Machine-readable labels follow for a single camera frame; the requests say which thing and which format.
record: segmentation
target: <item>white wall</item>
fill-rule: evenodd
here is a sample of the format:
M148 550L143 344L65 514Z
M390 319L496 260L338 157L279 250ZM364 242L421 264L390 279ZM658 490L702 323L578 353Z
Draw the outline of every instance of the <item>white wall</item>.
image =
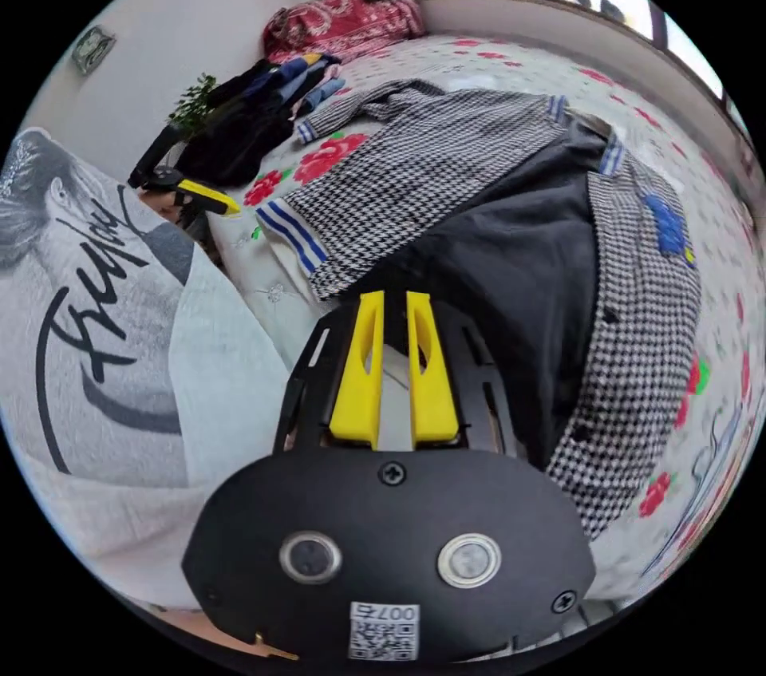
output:
M532 0L421 0L431 32L527 41L589 63L645 96L706 148L734 176L754 214L766 219L766 184L756 164L748 179L743 156L752 150L707 93L639 36L563 3Z
M223 81L250 67L272 14L304 1L115 0L93 19L117 35L112 51L87 78L68 51L23 125L125 180L184 89L202 72Z

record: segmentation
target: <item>red pillow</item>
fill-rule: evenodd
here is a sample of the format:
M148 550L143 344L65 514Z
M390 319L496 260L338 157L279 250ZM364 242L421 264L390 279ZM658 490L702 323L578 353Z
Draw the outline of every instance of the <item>red pillow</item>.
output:
M416 0L313 0L271 17L263 31L263 51L278 64L311 52L346 63L422 35Z

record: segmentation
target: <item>person's hand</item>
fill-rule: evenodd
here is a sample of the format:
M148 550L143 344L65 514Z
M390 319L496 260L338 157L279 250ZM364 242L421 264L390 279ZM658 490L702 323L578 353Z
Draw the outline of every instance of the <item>person's hand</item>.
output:
M138 194L138 199L148 205L155 213L159 213L164 219L178 223L181 217L181 206L176 205L175 192L156 192L152 189L144 189ZM192 198L186 196L184 204L191 202Z

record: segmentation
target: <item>floral bedsheet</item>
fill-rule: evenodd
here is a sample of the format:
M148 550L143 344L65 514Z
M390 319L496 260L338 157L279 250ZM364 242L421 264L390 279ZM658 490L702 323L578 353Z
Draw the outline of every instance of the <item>floral bedsheet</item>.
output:
M343 93L396 77L481 76L504 89L564 94L576 109L611 123L626 146L678 191L703 283L697 357L653 479L592 544L598 575L589 596L642 595L678 567L710 528L766 414L766 283L760 245L739 200L711 157L662 111L612 78L540 49L431 36L353 61L343 76ZM211 217L233 283L290 367L322 310L282 273L253 208L325 173L379 127L355 121L307 146L286 142L264 160L252 185L232 193L242 214Z

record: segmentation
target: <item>blue stripe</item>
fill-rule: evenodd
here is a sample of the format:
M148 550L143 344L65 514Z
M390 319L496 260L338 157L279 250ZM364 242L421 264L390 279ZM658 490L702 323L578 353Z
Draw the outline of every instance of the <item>blue stripe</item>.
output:
M612 136L602 155L599 172L604 176L611 176L617 170L620 157L622 157L622 144L616 136Z
M308 120L304 120L298 126L298 133L300 133L304 144L308 144L310 141L313 141L317 137L317 132L314 130Z
M557 122L561 122L564 117L564 107L567 105L567 97L566 96L560 96L559 102L556 105L556 120Z
M622 146L622 142L618 140L617 142L617 152L614 155L614 165L612 166L612 174L616 173L619 170L620 163L622 162L622 154L625 151L625 147Z
M306 228L301 226L300 222L296 221L289 213L285 213L275 201L267 203L266 207L271 208L279 218L284 219L291 227L296 229L298 234L309 244L309 247L320 263L327 260L325 252L317 245L317 241L306 231Z
M301 260L301 264L303 265L303 268L308 271L309 274L313 274L315 270L315 266L311 263L311 261L308 260L306 257L306 253L303 252L303 247L300 244L299 241L296 240L295 237L292 236L289 229L286 229L285 227L278 224L274 219L269 218L269 216L266 215L266 213L263 212L263 209L256 208L255 213L258 215L258 217L263 220L268 226L270 226L274 231L278 232L283 237L287 238L287 241L290 243L290 245L293 246L295 249L295 252L298 254L298 257Z

